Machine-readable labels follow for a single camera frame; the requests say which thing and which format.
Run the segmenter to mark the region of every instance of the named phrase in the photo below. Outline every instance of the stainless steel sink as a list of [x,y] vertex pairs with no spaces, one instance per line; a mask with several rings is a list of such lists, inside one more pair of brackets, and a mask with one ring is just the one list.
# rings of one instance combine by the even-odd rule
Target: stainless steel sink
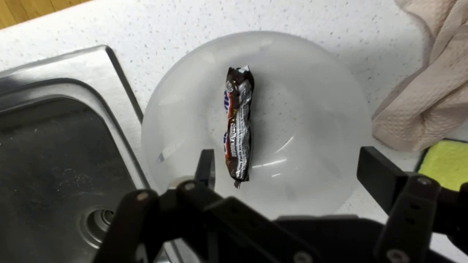
[[92,262],[120,199],[148,188],[140,120],[105,47],[0,75],[1,262]]

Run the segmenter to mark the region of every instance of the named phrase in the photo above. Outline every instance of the green object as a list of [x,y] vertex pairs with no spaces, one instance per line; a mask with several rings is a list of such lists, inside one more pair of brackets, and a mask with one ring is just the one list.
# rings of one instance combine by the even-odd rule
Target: green object
[[424,156],[418,173],[458,192],[468,182],[468,144],[455,141],[436,144]]

